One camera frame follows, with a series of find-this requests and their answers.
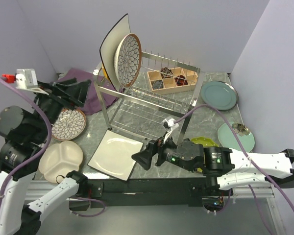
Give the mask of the green polka dot plate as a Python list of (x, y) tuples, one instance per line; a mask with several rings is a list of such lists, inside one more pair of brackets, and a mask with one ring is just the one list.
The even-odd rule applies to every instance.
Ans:
[(204, 147), (219, 147), (217, 143), (215, 143), (212, 139), (207, 137), (196, 137), (191, 139), (192, 142), (196, 144), (202, 144)]

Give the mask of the cream round bowl plate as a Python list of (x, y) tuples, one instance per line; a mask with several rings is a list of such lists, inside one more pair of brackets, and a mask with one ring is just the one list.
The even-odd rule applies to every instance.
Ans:
[(63, 141), (51, 145), (40, 159), (38, 170), (53, 184), (62, 182), (69, 172), (79, 168), (83, 162), (83, 151), (73, 141)]

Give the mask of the teal round plate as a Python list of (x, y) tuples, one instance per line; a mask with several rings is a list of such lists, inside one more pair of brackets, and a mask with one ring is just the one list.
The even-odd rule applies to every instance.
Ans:
[(239, 101), (237, 91), (233, 86), (222, 81), (210, 81), (202, 86), (202, 100), (220, 111), (227, 111), (236, 106)]

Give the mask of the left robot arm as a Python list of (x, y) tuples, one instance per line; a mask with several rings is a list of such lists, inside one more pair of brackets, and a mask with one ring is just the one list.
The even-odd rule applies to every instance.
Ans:
[(42, 91), (34, 99), (18, 87), (8, 86), (34, 112), (10, 106), (0, 113), (0, 136), (5, 140), (0, 150), (0, 235), (34, 235), (45, 218), (66, 199), (87, 193), (87, 177), (74, 170), (46, 195), (25, 203), (27, 188), (51, 141), (51, 126), (62, 109), (84, 105), (90, 85), (90, 80), (78, 82), (74, 78), (51, 84), (39, 82)]

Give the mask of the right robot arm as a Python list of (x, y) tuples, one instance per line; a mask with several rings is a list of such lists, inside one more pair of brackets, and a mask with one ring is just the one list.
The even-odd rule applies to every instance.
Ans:
[(146, 148), (132, 155), (144, 170), (151, 167), (152, 158), (158, 156), (156, 166), (164, 162), (186, 171), (200, 171), (206, 178), (205, 189), (210, 195), (221, 190), (252, 184), (276, 183), (281, 188), (294, 188), (294, 151), (286, 149), (278, 154), (259, 154), (196, 144), (185, 139), (175, 144), (172, 138), (151, 140)]

